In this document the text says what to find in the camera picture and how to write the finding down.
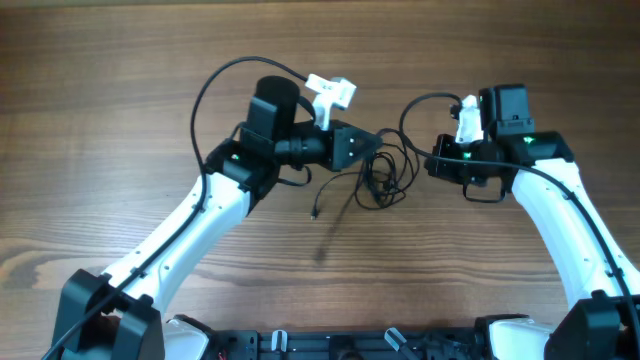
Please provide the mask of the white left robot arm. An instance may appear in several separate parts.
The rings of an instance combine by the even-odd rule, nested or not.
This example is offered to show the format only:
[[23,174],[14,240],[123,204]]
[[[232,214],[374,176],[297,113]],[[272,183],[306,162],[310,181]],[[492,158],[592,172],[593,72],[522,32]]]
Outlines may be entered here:
[[190,194],[131,253],[94,276],[65,283],[48,359],[205,359],[214,333],[189,317],[163,318],[195,266],[280,183],[282,166],[350,167],[381,145],[378,136],[334,120],[356,87],[311,74],[299,87],[280,76],[257,82],[248,115],[206,158]]

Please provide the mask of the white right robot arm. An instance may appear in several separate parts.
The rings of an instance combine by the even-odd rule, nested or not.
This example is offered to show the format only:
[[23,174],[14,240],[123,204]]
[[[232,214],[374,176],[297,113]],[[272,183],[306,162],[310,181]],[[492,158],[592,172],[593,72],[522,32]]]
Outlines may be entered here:
[[525,86],[452,95],[453,135],[438,137],[425,167],[468,188],[500,182],[533,221],[568,303],[558,325],[506,315],[484,322],[492,359],[636,359],[639,271],[590,200],[573,152],[556,131],[538,132]]

